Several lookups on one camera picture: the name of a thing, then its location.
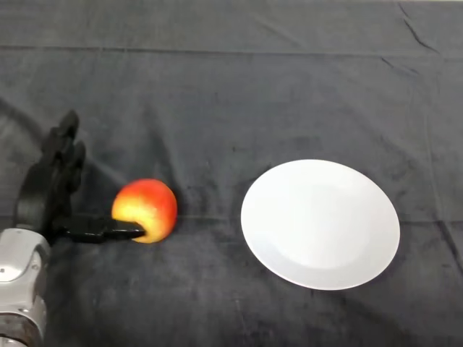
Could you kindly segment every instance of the white plate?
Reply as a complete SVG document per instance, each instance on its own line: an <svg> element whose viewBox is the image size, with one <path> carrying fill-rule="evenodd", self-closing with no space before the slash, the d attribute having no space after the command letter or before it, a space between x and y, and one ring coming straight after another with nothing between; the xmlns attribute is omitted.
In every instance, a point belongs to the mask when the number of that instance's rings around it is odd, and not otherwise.
<svg viewBox="0 0 463 347"><path fill-rule="evenodd" d="M314 289L358 286L383 272L399 246L389 198L368 177L324 160L297 160L249 188L241 224L252 253L286 280Z"/></svg>

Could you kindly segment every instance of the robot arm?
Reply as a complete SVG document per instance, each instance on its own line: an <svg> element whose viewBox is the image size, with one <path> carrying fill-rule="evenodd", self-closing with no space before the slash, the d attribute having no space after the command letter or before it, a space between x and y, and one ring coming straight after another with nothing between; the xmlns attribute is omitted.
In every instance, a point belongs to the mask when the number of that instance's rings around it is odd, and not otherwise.
<svg viewBox="0 0 463 347"><path fill-rule="evenodd" d="M69 113L51 129L23 182L14 226L0 233L0 347L43 345L46 266L57 238L100 243L145 234L136 223L72 215L85 160L84 145L73 143L77 128L77 115Z"/></svg>
<svg viewBox="0 0 463 347"><path fill-rule="evenodd" d="M41 345L50 246L43 236L11 228L0 234L0 346Z"/></svg>

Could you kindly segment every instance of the apple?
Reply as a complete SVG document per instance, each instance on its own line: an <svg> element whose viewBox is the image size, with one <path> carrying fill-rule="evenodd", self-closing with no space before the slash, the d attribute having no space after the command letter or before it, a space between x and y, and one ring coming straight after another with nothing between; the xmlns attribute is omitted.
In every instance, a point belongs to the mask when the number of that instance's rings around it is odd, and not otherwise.
<svg viewBox="0 0 463 347"><path fill-rule="evenodd" d="M134 241L158 242L165 239L177 220L177 199L163 182L140 179L123 187L112 207L112 218L140 224L146 235Z"/></svg>

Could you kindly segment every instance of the dark gray cloth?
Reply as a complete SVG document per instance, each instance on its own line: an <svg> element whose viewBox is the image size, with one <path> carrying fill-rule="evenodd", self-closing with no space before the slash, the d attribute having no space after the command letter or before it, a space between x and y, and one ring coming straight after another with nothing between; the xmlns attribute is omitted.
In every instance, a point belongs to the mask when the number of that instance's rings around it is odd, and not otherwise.
<svg viewBox="0 0 463 347"><path fill-rule="evenodd" d="M89 149L76 210L155 177L179 222L151 245L53 249L47 346L463 346L463 4L0 2L0 215L69 109ZM379 277L275 276L239 224L288 160L363 172L393 202Z"/></svg>

